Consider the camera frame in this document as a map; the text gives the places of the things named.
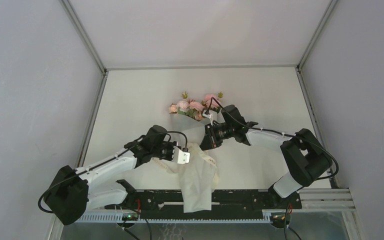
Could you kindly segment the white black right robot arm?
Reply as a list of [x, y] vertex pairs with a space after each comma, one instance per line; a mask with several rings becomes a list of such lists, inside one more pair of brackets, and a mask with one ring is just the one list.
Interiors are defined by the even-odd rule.
[[203, 151], [216, 149], [224, 140], [234, 138], [247, 146], [265, 147], [281, 153], [288, 172], [268, 189], [269, 203], [275, 208], [282, 208], [291, 194], [321, 180], [322, 174], [335, 163], [309, 129], [288, 134], [258, 127], [257, 122], [245, 121], [233, 104], [222, 107], [221, 113], [223, 123], [212, 121], [205, 125], [200, 148]]

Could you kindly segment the pink fake flower bouquet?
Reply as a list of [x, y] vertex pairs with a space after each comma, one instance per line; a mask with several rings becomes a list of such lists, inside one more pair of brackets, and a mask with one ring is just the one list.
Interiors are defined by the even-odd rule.
[[187, 91], [181, 93], [181, 100], [177, 103], [172, 103], [168, 108], [169, 114], [179, 114], [187, 116], [195, 121], [200, 122], [203, 120], [204, 114], [210, 111], [216, 112], [217, 114], [221, 111], [221, 107], [216, 103], [213, 98], [218, 102], [224, 97], [223, 92], [216, 94], [207, 94], [201, 101], [195, 100], [189, 97]]

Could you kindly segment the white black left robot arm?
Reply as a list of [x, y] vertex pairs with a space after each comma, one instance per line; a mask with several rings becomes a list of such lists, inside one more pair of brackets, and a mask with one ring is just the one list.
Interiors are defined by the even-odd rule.
[[137, 196], [131, 185], [117, 176], [151, 159], [187, 164], [190, 153], [186, 145], [165, 139], [172, 134], [159, 125], [153, 125], [145, 135], [126, 143], [113, 155], [94, 164], [78, 168], [66, 165], [60, 168], [49, 188], [38, 199], [38, 208], [54, 214], [67, 226], [80, 219], [85, 212], [120, 204], [129, 209], [136, 203]]

